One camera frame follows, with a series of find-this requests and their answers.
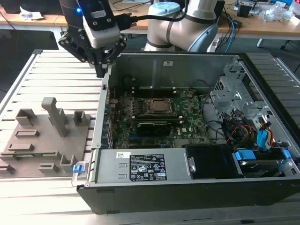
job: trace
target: blue latch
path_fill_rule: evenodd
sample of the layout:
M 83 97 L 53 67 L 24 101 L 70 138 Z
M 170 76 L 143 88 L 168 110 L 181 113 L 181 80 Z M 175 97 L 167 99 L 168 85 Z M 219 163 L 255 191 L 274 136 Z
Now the blue latch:
M 238 161 L 241 160 L 256 160 L 254 152 L 252 150 L 239 150 L 235 153 L 235 156 Z
M 266 130 L 259 130 L 257 133 L 257 145 L 262 148 L 263 151 L 267 151 L 266 142 L 268 140 L 268 132 Z
M 285 156 L 286 159 L 288 159 L 288 158 L 291 157 L 291 154 L 290 154 L 289 150 L 287 150 L 287 149 L 283 150 L 283 154 L 284 154 L 284 156 Z
M 85 171 L 85 165 L 79 164 L 73 166 L 74 173 L 84 173 L 84 171 Z

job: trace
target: motherboard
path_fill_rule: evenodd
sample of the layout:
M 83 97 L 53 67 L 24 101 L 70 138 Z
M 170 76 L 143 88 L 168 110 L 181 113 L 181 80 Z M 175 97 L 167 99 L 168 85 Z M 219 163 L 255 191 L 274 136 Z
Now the motherboard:
M 181 148 L 210 143 L 191 90 L 124 92 L 111 107 L 114 149 Z

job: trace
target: white plastic bag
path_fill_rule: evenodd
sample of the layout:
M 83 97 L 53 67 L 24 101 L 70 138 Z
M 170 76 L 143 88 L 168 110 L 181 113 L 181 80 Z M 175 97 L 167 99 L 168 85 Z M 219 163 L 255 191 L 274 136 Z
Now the white plastic bag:
M 282 8 L 278 1 L 270 9 L 262 11 L 260 15 L 265 22 L 274 20 L 290 20 L 292 17 L 290 11 Z

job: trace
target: screw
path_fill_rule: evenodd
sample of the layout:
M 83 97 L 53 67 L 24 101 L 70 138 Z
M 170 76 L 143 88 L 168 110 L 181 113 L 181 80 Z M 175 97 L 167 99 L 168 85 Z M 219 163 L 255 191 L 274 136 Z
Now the screw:
M 189 170 L 190 170 L 190 172 L 192 172 L 192 173 L 195 172 L 195 169 L 194 169 L 192 166 L 189 167 Z

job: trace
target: white label sticker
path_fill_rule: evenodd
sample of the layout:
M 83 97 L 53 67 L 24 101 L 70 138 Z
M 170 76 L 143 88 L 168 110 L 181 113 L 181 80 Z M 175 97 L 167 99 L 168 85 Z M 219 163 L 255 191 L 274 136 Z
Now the white label sticker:
M 164 66 L 173 66 L 173 61 L 164 61 Z
M 117 158 L 129 158 L 130 153 L 131 153 L 130 151 L 118 151 Z
M 106 16 L 106 12 L 104 10 L 96 11 L 96 12 L 91 12 L 90 15 L 93 18 L 100 18 Z

